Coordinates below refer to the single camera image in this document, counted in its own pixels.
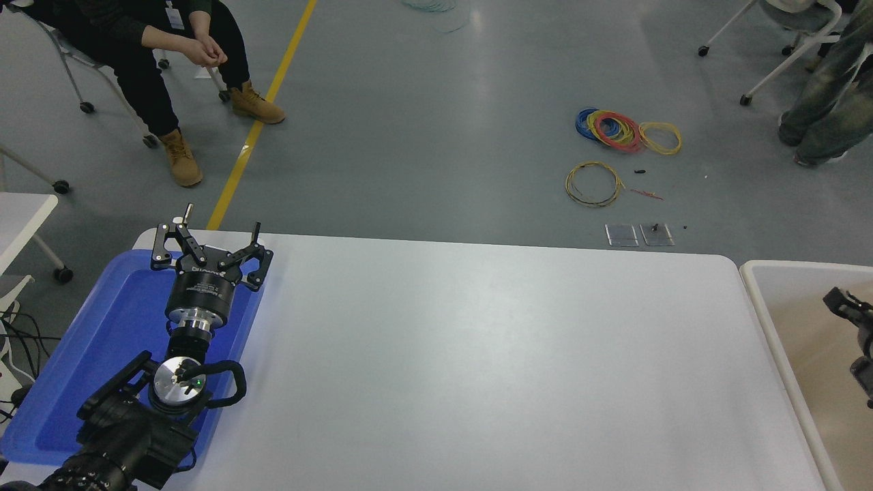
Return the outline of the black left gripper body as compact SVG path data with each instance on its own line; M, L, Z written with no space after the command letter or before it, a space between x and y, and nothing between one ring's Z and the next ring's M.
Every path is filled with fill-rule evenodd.
M230 316L236 286L241 280L241 267L233 265L223 271L218 262L197 265L193 258L175 261L175 282L166 302L166 317L180 321L184 314L206 311L209 321L227 321Z

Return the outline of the seated person's left hand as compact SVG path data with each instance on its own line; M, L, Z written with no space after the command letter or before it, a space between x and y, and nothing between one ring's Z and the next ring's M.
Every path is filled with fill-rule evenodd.
M224 50L219 46L218 41L215 41L215 38L209 35L208 31L197 31L194 34L194 38L199 41L205 51L207 57L205 62L206 68L217 68L228 61Z

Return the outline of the seated person's right hand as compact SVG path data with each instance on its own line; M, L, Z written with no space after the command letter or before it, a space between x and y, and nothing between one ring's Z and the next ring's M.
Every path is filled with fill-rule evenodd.
M202 66L202 68L211 68L220 60L218 54L209 52L208 47L196 38L183 38L179 52L183 53L194 65Z

